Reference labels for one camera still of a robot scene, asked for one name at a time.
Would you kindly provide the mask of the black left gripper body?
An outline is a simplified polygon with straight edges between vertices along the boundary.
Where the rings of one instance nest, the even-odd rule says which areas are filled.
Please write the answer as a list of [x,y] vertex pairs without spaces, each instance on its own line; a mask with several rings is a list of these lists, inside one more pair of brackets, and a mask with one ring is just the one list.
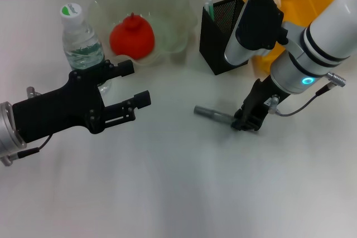
[[76,126],[101,133],[104,103],[98,85],[102,82],[96,71],[72,71],[63,87],[12,106],[16,130],[26,143]]

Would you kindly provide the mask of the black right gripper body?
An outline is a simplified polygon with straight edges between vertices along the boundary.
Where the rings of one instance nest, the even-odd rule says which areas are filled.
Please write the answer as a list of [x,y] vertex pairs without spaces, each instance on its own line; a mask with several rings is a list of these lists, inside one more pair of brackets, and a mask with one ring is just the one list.
[[265,102],[273,95],[277,95],[280,101],[284,101],[288,97],[288,94],[280,89],[273,81],[271,76],[267,76],[263,81],[257,79],[253,84],[253,87],[248,96],[243,101],[241,108],[248,109],[249,111],[254,109],[260,109],[264,111],[264,119],[268,114],[268,106]]

